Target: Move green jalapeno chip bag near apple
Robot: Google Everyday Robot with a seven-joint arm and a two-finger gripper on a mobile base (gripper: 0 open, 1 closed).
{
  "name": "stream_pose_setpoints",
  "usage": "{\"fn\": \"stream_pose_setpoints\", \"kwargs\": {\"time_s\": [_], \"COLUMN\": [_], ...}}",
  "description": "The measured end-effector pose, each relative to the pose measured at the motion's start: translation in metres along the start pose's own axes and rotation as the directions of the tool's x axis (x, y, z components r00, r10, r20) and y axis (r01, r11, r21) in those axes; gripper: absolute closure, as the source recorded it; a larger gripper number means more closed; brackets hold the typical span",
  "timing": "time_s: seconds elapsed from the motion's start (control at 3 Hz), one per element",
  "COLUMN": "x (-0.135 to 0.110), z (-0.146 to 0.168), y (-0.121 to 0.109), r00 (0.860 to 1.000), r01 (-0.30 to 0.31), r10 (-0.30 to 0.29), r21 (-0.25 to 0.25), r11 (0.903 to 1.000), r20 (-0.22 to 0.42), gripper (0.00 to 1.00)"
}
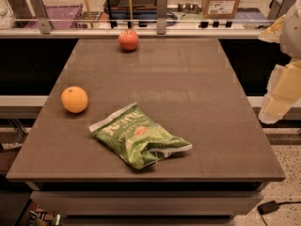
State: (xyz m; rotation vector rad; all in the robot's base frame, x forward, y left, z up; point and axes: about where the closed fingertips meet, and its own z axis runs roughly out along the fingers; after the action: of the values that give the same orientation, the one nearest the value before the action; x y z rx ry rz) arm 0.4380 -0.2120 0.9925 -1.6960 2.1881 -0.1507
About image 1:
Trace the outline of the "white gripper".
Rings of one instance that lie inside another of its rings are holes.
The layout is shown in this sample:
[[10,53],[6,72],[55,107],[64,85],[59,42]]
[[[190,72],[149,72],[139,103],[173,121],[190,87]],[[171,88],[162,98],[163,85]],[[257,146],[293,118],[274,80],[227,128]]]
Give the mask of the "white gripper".
[[[262,31],[259,39],[280,43],[280,49],[290,57],[301,57],[301,7],[291,7],[286,15],[276,19]],[[301,61],[286,66],[276,65],[267,84],[267,92],[261,102],[259,120],[273,124],[301,98]]]

